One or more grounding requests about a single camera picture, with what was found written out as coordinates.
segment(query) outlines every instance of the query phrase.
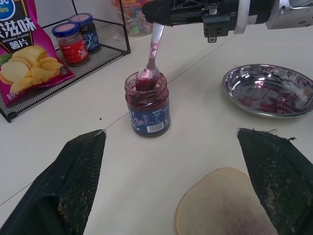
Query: table surface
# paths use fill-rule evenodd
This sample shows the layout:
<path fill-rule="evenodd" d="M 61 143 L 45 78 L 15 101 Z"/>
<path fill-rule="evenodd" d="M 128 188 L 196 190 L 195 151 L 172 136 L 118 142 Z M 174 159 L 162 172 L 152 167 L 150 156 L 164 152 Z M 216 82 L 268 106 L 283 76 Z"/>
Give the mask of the table surface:
<path fill-rule="evenodd" d="M 313 162 L 313 115 L 269 120 L 244 113 L 221 93 L 232 68 L 275 64 L 313 77 L 313 31 L 247 28 L 208 44 L 201 24 L 166 27 L 156 64 L 170 90 L 171 127 L 147 139 L 130 125 L 124 81 L 147 62 L 150 37 L 131 41 L 132 53 L 22 114 L 0 118 L 0 226 L 65 143 L 106 129 L 98 190 L 85 234 L 174 234 L 180 198 L 221 167 L 247 173 L 236 139 L 239 127 L 278 130 Z"/>

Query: jam jar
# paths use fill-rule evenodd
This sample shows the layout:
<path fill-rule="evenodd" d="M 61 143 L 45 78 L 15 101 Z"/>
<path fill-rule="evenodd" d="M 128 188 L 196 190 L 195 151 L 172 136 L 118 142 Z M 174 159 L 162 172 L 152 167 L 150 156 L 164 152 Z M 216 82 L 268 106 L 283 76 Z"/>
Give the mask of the jam jar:
<path fill-rule="evenodd" d="M 88 61 L 89 54 L 78 24 L 60 24 L 52 29 L 52 33 L 56 37 L 62 55 L 69 66 L 82 65 Z"/>
<path fill-rule="evenodd" d="M 79 24 L 80 31 L 84 38 L 84 42 L 90 54 L 96 53 L 101 49 L 98 33 L 91 14 L 77 14 L 68 18 L 67 21 L 70 23 Z"/>
<path fill-rule="evenodd" d="M 169 90 L 165 76 L 160 78 L 153 90 L 136 91 L 138 72 L 125 81 L 125 99 L 133 130 L 139 135 L 154 137 L 164 134 L 170 127 Z"/>

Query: jar label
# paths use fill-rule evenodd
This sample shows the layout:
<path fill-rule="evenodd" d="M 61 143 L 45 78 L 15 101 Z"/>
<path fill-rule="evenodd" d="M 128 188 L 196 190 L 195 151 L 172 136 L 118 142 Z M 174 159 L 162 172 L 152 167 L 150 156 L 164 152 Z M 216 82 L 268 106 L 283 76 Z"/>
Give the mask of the jar label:
<path fill-rule="evenodd" d="M 153 111 L 136 110 L 130 106 L 128 110 L 133 129 L 141 134 L 157 134 L 171 122 L 169 102 Z"/>
<path fill-rule="evenodd" d="M 79 63 L 88 57 L 88 52 L 83 40 L 68 46 L 60 46 L 60 50 L 67 62 Z"/>
<path fill-rule="evenodd" d="M 84 38 L 84 42 L 87 46 L 88 51 L 93 51 L 93 50 L 99 48 L 100 43 L 99 43 L 97 31 L 94 30 L 94 31 L 89 32 L 89 33 L 84 33 L 83 38 Z"/>

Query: jar lid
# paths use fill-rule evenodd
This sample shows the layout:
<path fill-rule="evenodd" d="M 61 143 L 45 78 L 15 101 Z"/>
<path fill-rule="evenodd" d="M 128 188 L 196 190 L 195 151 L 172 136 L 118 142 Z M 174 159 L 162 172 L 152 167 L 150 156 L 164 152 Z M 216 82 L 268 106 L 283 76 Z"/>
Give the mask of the jar lid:
<path fill-rule="evenodd" d="M 81 13 L 81 14 L 71 16 L 70 18 L 68 18 L 67 21 L 70 23 L 78 23 L 79 26 L 83 26 L 83 25 L 92 23 L 92 20 L 93 18 L 91 14 Z"/>
<path fill-rule="evenodd" d="M 79 32 L 77 23 L 62 23 L 52 29 L 52 33 L 56 37 L 66 37 Z"/>

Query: metal spoon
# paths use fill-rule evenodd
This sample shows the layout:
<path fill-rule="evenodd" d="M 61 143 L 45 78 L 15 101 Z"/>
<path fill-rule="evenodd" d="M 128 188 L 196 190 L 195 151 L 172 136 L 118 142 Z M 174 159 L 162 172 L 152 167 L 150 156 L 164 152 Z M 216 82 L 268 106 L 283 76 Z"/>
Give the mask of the metal spoon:
<path fill-rule="evenodd" d="M 136 78 L 137 91 L 153 90 L 160 77 L 160 71 L 156 66 L 155 59 L 163 30 L 164 30 L 163 25 L 153 23 L 149 61 L 147 66 L 143 67 L 137 75 Z"/>

